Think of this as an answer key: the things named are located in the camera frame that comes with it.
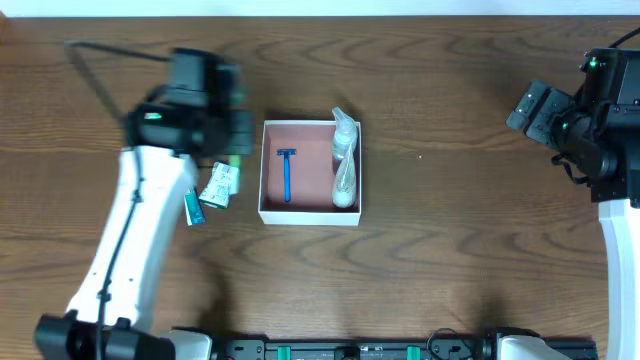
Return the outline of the green toothbrush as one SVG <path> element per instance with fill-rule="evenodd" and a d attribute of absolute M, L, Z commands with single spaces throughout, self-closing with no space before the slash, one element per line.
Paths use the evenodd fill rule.
<path fill-rule="evenodd" d="M 232 182 L 230 185 L 230 194 L 235 195 L 239 192 L 240 187 L 240 177 L 241 177 L 241 164 L 242 158 L 240 155 L 230 155 L 229 156 L 229 166 L 232 169 L 233 176 Z"/>

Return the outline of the green white soap packet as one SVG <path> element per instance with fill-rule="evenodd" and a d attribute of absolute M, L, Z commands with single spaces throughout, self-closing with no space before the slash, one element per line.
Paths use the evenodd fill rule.
<path fill-rule="evenodd" d="M 226 209 L 231 197 L 230 185 L 233 172 L 229 164 L 215 162 L 211 170 L 211 176 L 205 188 L 199 195 L 199 200 L 205 205 Z"/>

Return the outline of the blue disposable razor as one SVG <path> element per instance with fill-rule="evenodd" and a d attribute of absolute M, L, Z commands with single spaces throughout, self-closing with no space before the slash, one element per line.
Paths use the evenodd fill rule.
<path fill-rule="evenodd" d="M 284 200 L 291 201 L 291 165 L 290 157 L 296 154 L 295 149 L 279 149 L 277 155 L 283 158 Z"/>

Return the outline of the Colgate toothpaste tube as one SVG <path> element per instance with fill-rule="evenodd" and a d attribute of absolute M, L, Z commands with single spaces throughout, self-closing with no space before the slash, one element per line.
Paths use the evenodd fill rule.
<path fill-rule="evenodd" d="M 197 189 L 193 187 L 184 196 L 186 220 L 189 226 L 206 223 L 202 207 L 200 205 Z"/>

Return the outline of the clear spray bottle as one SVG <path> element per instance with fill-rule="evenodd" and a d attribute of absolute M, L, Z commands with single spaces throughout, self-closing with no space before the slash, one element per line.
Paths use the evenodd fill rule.
<path fill-rule="evenodd" d="M 342 161 L 355 152 L 359 131 L 356 121 L 339 107 L 334 107 L 332 114 L 335 120 L 332 155 L 335 160 Z"/>

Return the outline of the white lotion tube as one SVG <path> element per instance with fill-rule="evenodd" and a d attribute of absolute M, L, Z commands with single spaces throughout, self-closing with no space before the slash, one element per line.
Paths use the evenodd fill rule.
<path fill-rule="evenodd" d="M 336 207 L 348 208 L 355 203 L 356 180 L 354 144 L 350 144 L 337 169 L 333 185 L 332 201 Z"/>

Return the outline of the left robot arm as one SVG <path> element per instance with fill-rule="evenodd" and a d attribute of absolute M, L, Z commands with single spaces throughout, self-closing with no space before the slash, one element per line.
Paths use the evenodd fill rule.
<path fill-rule="evenodd" d="M 253 124 L 238 67 L 173 65 L 124 119 L 127 145 L 94 260 L 62 316 L 42 316 L 34 343 L 46 359 L 209 359 L 211 336 L 150 332 L 160 272 L 200 158 L 248 155 Z"/>

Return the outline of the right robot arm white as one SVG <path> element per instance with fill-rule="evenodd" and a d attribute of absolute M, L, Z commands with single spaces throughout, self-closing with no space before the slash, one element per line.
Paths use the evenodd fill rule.
<path fill-rule="evenodd" d="M 573 95 L 531 82 L 508 127 L 555 151 L 598 206 L 608 266 L 609 359 L 639 356 L 639 52 L 587 52 Z"/>

